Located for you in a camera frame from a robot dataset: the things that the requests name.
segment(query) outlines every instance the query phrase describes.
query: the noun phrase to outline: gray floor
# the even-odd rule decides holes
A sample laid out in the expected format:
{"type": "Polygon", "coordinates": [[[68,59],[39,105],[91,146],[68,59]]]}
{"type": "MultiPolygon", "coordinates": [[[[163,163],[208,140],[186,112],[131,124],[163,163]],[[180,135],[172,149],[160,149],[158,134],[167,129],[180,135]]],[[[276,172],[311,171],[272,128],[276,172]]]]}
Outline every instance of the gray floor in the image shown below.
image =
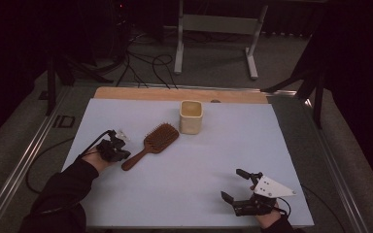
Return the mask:
{"type": "MultiPolygon", "coordinates": [[[[199,39],[199,34],[188,35],[199,39]]],[[[240,37],[232,43],[196,43],[187,41],[185,45],[184,66],[181,75],[173,76],[179,87],[201,86],[217,88],[264,88],[287,78],[308,41],[305,39],[274,36],[261,37],[255,50],[255,63],[259,79],[249,78],[248,68],[243,48],[251,38],[240,37]]],[[[176,43],[174,37],[168,37],[164,43],[157,43],[151,38],[140,37],[129,50],[136,53],[157,56],[170,54],[175,56],[176,43]]],[[[136,74],[145,82],[160,84],[162,82],[153,73],[151,64],[134,57],[130,64],[136,74]]],[[[167,83],[171,83],[170,75],[164,66],[155,67],[157,74],[167,83]]],[[[114,72],[104,77],[117,81],[124,67],[118,67],[114,72]]],[[[169,65],[173,71],[173,62],[169,65]]],[[[29,143],[39,130],[45,118],[46,102],[39,101],[38,96],[46,87],[45,75],[37,80],[36,88],[17,108],[11,118],[0,129],[0,189],[5,187],[5,181],[15,168],[17,162],[28,150],[29,143]]],[[[54,144],[73,137],[78,130],[79,122],[85,112],[85,106],[97,86],[88,78],[80,77],[74,87],[67,88],[68,94],[59,104],[57,114],[75,117],[72,128],[51,128],[40,151],[54,144]]],[[[128,71],[120,86],[134,85],[134,75],[128,71]]],[[[299,83],[286,87],[286,90],[296,90],[299,83]]],[[[276,111],[277,118],[291,154],[293,164],[302,184],[319,194],[329,208],[340,219],[346,232],[373,232],[373,174],[359,149],[358,144],[344,119],[334,105],[330,92],[324,93],[322,106],[323,130],[317,130],[311,121],[309,111],[304,104],[294,98],[284,95],[268,97],[276,111]],[[328,162],[327,156],[333,158],[328,162]],[[339,194],[337,186],[339,177],[331,173],[331,166],[336,165],[345,182],[347,191],[356,201],[355,207],[346,204],[343,195],[339,194]],[[364,186],[371,184],[371,189],[364,186]],[[356,230],[355,216],[349,214],[356,208],[362,217],[364,230],[356,230]]],[[[48,177],[59,171],[71,146],[65,143],[44,154],[31,170],[31,184],[40,189],[48,177]]],[[[305,190],[307,201],[315,222],[315,226],[305,228],[306,232],[342,232],[335,216],[312,192],[305,190]]],[[[6,212],[0,220],[0,232],[15,232],[30,208],[36,195],[30,192],[22,182],[6,212]]],[[[116,232],[159,232],[154,230],[116,230],[116,232]]],[[[258,232],[258,229],[244,230],[168,230],[165,232],[258,232]]]]}

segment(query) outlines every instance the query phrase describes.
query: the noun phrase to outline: human hand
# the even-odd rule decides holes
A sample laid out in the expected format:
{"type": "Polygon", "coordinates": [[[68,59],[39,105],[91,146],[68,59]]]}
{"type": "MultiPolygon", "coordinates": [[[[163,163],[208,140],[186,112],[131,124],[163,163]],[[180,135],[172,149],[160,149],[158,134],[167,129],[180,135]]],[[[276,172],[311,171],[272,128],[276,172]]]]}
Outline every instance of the human hand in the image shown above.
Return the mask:
{"type": "Polygon", "coordinates": [[[92,165],[98,171],[98,173],[101,173],[107,167],[115,164],[115,162],[108,162],[104,160],[99,151],[97,151],[96,147],[88,150],[82,159],[92,165]]]}
{"type": "Polygon", "coordinates": [[[272,210],[270,214],[263,216],[255,216],[256,220],[259,222],[259,226],[262,229],[270,227],[274,222],[281,218],[280,212],[272,210]]]}

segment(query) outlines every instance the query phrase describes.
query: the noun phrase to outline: black sleeve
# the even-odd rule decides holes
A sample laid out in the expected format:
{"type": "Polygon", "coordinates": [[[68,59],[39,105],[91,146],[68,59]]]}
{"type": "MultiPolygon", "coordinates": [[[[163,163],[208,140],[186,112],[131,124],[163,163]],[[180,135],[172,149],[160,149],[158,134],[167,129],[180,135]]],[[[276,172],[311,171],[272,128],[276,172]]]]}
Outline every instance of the black sleeve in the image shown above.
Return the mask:
{"type": "Polygon", "coordinates": [[[23,219],[19,232],[85,232],[85,211],[79,202],[98,176],[98,171],[81,159],[53,175],[32,205],[30,215],[23,219]]]}
{"type": "Polygon", "coordinates": [[[295,232],[289,224],[286,216],[281,216],[279,220],[274,222],[270,227],[261,229],[261,233],[291,233],[295,232]]]}

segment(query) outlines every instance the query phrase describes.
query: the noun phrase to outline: cup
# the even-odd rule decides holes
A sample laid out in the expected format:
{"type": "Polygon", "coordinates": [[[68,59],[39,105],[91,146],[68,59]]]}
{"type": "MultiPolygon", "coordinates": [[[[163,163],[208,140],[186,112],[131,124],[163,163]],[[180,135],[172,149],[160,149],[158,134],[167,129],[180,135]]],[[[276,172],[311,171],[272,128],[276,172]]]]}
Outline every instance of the cup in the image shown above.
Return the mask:
{"type": "Polygon", "coordinates": [[[198,134],[201,131],[202,103],[193,100],[184,100],[180,107],[180,132],[183,134],[198,134]]]}

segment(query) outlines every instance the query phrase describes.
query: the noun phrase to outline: wooden hairbrush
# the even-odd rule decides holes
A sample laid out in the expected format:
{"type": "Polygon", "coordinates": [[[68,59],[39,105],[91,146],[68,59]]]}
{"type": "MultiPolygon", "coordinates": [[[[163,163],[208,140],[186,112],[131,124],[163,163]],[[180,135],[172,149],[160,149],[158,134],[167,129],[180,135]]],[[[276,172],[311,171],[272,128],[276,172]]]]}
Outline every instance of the wooden hairbrush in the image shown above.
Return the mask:
{"type": "Polygon", "coordinates": [[[162,123],[158,125],[152,132],[150,132],[144,139],[144,149],[138,154],[122,163],[123,171],[128,171],[135,164],[141,160],[147,153],[160,153],[172,144],[180,133],[169,123],[162,123]]]}

